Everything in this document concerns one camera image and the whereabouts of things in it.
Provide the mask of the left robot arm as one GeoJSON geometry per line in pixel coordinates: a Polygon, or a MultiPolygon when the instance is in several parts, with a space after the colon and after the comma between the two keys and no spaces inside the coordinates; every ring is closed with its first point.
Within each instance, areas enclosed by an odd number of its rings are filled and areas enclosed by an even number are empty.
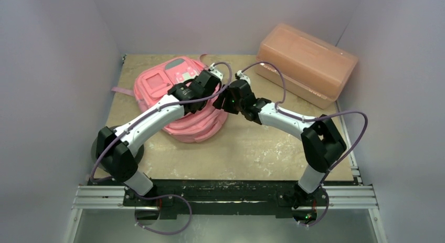
{"type": "Polygon", "coordinates": [[[173,85],[158,103],[128,123],[112,129],[103,127],[96,138],[95,167],[102,167],[111,177],[136,192],[144,206],[156,201],[156,191],[148,176],[139,171],[139,149],[166,125],[196,113],[206,102],[222,93],[223,74],[205,69],[194,79],[173,85]]]}

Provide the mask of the pink backpack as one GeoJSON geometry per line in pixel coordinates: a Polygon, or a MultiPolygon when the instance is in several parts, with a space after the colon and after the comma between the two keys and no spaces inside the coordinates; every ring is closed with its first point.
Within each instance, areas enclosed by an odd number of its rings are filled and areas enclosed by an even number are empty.
{"type": "MultiPolygon", "coordinates": [[[[175,84],[195,78],[206,65],[202,54],[198,59],[179,56],[141,72],[134,80],[133,89],[113,87],[112,91],[135,97],[141,112],[160,101],[175,84]]],[[[184,143],[199,143],[215,135],[227,120],[228,113],[212,106],[209,100],[202,110],[189,113],[166,125],[163,131],[184,143]]]]}

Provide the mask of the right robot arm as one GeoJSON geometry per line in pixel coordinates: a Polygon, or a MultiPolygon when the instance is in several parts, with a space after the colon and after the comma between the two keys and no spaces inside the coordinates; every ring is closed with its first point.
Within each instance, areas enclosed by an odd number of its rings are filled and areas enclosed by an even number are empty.
{"type": "Polygon", "coordinates": [[[346,143],[332,119],[322,115],[315,122],[306,122],[304,116],[278,109],[271,100],[256,97],[244,79],[232,82],[213,106],[228,113],[241,113],[248,121],[271,126],[302,142],[308,165],[294,191],[296,201],[302,205],[314,200],[324,176],[346,151],[346,143]]]}

